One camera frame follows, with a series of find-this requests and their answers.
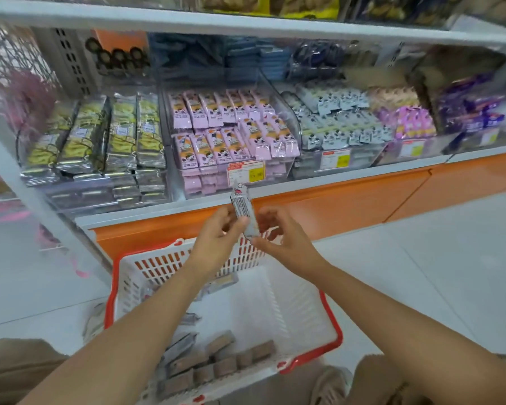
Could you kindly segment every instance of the white plastic basket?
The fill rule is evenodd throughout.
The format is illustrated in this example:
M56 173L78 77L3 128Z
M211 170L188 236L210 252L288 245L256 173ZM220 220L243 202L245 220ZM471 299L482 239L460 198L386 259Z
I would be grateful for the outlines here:
M145 287L155 289L177 272L194 242L195 239L179 239L165 247L117 258L105 328L141 303ZM343 333L324 293L253 247L244 237L238 240L218 276L229 273L238 273L238 283L193 302L188 311L200 315L202 320L195 327L179 326L177 332L194 329L198 333L196 347L204 347L229 329L236 337L233 351L273 340L276 354L161 403L198 405L213 401L278 372L288 373L342 344ZM152 378L138 405L156 402L156 381Z

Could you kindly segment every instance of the person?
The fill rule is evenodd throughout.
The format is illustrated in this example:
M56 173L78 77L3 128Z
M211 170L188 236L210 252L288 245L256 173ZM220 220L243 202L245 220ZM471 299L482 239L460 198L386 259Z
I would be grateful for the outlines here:
M506 363L497 356L328 263L284 208L265 207L257 218L261 231L275 229L252 244L328 294L433 403L506 404ZM186 309L226 262L247 224L246 217L236 219L232 206L220 208L175 275L19 404L134 404ZM271 242L279 235L280 245Z

